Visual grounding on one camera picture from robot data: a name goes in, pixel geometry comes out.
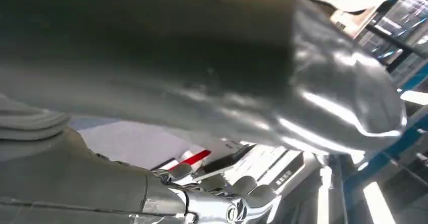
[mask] metallic surface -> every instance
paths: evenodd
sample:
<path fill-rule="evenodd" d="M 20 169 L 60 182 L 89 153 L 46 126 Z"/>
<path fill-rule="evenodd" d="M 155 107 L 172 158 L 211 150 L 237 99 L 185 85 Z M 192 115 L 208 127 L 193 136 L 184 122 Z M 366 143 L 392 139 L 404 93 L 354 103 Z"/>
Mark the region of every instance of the metallic surface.
<path fill-rule="evenodd" d="M 227 199 L 201 191 L 186 191 L 188 197 L 187 210 L 198 216 L 197 223 L 231 223 L 228 211 L 237 210 L 236 206 Z"/>
<path fill-rule="evenodd" d="M 380 64 L 307 0 L 0 0 L 0 92 L 321 154 L 405 125 Z"/>
<path fill-rule="evenodd" d="M 186 213 L 186 203 L 177 193 L 163 185 L 158 178 L 147 174 L 147 192 L 142 212 L 153 214 L 184 214 Z"/>

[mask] ceiling light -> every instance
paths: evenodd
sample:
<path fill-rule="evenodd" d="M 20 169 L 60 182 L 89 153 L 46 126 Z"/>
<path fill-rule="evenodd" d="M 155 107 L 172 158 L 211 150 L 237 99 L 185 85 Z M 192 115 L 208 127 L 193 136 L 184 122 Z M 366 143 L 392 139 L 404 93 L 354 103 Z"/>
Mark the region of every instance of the ceiling light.
<path fill-rule="evenodd" d="M 400 97 L 405 101 L 413 102 L 416 104 L 428 104 L 428 94 L 426 93 L 407 90 Z"/>
<path fill-rule="evenodd" d="M 395 224 L 379 185 L 376 182 L 372 182 L 363 191 L 373 224 Z"/>

